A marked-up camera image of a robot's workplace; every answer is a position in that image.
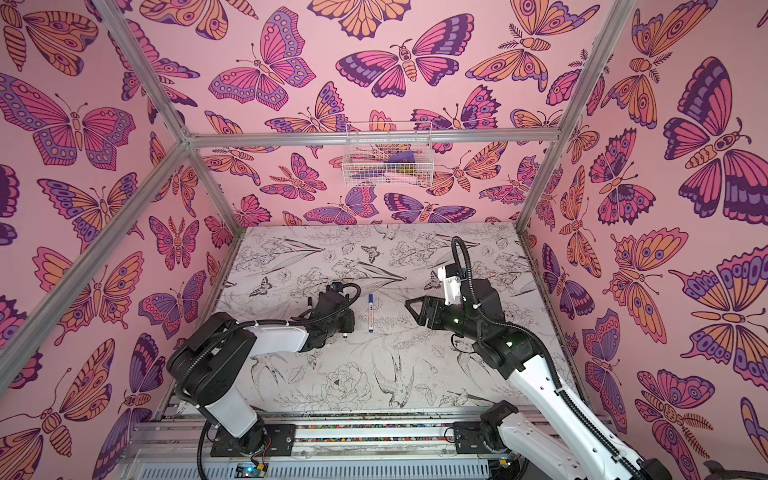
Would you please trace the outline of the white marker pen blue tip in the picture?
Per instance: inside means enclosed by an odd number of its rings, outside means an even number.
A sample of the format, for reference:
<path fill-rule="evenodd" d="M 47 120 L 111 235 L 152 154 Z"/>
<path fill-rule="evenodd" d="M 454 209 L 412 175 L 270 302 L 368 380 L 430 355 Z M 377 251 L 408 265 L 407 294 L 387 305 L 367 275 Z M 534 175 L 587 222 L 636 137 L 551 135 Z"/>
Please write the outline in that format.
<path fill-rule="evenodd" d="M 368 332 L 373 333 L 375 327 L 375 306 L 373 301 L 368 302 Z"/>

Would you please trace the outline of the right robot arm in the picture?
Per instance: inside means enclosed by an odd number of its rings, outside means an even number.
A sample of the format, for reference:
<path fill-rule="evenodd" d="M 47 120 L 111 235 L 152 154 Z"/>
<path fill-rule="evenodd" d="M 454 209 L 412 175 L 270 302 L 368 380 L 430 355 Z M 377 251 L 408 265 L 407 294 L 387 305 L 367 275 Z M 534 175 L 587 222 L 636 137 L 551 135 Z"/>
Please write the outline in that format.
<path fill-rule="evenodd" d="M 670 478 L 659 460 L 642 457 L 620 440 L 572 392 L 540 338 L 506 320 L 489 281 L 465 280 L 444 299 L 417 297 L 405 308 L 422 327 L 471 340 L 473 351 L 523 393 L 555 431 L 541 431 L 517 407 L 500 401 L 481 417 L 491 449 L 518 453 L 552 479 Z"/>

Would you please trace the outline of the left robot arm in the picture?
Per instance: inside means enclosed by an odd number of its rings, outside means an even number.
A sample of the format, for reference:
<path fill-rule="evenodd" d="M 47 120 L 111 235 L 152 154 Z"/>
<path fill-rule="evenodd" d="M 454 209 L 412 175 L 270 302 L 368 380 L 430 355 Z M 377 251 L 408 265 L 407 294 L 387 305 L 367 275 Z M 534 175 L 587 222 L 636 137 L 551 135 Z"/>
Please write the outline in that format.
<path fill-rule="evenodd" d="M 361 293 L 355 283 L 333 282 L 304 312 L 288 320 L 213 314 L 170 357 L 167 372 L 175 381 L 175 396 L 230 438 L 261 439 L 263 420 L 237 386 L 241 371 L 252 360 L 312 352 L 336 335 L 353 333 L 352 306 Z"/>

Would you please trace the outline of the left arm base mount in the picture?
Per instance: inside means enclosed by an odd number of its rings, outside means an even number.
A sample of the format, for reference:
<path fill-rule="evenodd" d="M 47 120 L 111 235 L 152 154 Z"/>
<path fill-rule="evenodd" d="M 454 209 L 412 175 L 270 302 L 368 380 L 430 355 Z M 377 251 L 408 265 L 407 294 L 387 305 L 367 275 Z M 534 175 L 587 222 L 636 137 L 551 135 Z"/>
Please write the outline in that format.
<path fill-rule="evenodd" d="M 256 424 L 255 428 L 241 438 L 235 438 L 225 429 L 217 430 L 210 456 L 289 457 L 292 454 L 297 432 L 296 424 Z"/>

